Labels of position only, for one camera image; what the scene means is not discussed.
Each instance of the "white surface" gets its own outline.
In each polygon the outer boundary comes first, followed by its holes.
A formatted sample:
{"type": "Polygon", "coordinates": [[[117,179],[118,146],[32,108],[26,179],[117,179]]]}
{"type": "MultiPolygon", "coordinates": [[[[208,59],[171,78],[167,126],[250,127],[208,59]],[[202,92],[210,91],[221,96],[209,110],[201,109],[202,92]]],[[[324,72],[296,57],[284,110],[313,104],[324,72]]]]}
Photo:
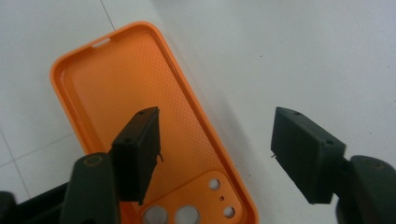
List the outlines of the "white surface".
{"type": "Polygon", "coordinates": [[[18,168],[14,162],[1,166],[0,178],[0,190],[14,193],[17,203],[21,203],[29,199],[26,188],[24,187],[21,176],[18,172],[18,168]]]}
{"type": "Polygon", "coordinates": [[[9,163],[10,161],[12,161],[12,157],[0,130],[0,166],[9,163]]]}
{"type": "Polygon", "coordinates": [[[16,160],[29,196],[35,197],[64,184],[70,178],[74,162],[82,156],[81,146],[71,134],[16,160]]]}
{"type": "MultiPolygon", "coordinates": [[[[271,159],[278,105],[345,142],[347,158],[396,166],[394,1],[103,3],[115,28],[145,20],[163,32],[261,223],[336,223],[335,197],[332,205],[308,204],[271,159]]],[[[112,30],[106,12],[100,1],[0,3],[0,128],[14,159],[72,132],[48,71],[58,56],[112,30]]]]}

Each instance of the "textured inner surface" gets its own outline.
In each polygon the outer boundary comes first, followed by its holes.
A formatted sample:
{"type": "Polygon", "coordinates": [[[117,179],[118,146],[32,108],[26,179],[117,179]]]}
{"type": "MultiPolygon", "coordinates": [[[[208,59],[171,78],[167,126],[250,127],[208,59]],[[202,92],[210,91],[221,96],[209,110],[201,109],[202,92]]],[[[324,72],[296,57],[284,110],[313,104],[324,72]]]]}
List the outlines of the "textured inner surface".
{"type": "Polygon", "coordinates": [[[137,111],[160,108],[164,162],[159,160],[145,203],[208,170],[223,169],[154,38],[139,31],[112,40],[74,60],[63,75],[78,122],[96,141],[95,151],[109,150],[137,111]]]}

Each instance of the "black mechanical arm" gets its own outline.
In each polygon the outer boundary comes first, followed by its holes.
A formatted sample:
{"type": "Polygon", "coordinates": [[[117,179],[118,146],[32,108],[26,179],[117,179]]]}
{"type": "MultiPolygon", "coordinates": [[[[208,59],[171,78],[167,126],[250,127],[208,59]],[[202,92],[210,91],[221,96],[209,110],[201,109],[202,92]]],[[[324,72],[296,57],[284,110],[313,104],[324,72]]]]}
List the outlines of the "black mechanical arm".
{"type": "Polygon", "coordinates": [[[344,143],[282,107],[276,109],[271,150],[309,203],[338,196],[338,223],[396,223],[396,172],[386,162],[366,156],[346,160],[344,143]]]}

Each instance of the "orange phone case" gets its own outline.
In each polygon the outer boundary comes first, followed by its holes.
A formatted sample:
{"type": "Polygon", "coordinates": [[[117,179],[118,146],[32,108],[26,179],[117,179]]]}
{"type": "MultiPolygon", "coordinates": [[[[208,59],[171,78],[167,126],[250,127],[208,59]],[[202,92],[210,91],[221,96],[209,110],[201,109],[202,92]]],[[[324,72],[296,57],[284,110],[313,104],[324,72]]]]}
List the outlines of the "orange phone case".
{"type": "Polygon", "coordinates": [[[154,206],[175,223],[185,205],[200,223],[258,223],[258,213],[239,174],[160,31],[135,22],[75,49],[52,66],[53,88],[85,153],[107,152],[134,113],[160,108],[163,162],[144,201],[121,203],[123,223],[143,223],[154,206]],[[217,189],[209,182],[217,180],[217,189]],[[225,208],[234,213],[224,216],[225,208]]]}

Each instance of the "black plastic bracket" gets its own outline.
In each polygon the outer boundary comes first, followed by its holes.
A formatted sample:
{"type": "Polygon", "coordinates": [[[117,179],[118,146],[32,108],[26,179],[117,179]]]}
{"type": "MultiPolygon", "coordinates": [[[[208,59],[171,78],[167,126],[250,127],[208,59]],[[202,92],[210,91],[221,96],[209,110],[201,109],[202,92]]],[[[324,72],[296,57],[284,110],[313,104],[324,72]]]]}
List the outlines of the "black plastic bracket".
{"type": "Polygon", "coordinates": [[[339,197],[340,224],[396,223],[396,171],[379,159],[354,156],[300,112],[277,107],[271,150],[309,203],[339,197]]]}
{"type": "Polygon", "coordinates": [[[137,112],[109,153],[76,161],[68,183],[25,203],[0,192],[0,224],[118,224],[119,200],[142,204],[161,158],[158,107],[137,112]]]}
{"type": "Polygon", "coordinates": [[[113,160],[120,200],[143,204],[157,158],[161,155],[158,107],[141,110],[113,142],[113,160]]]}

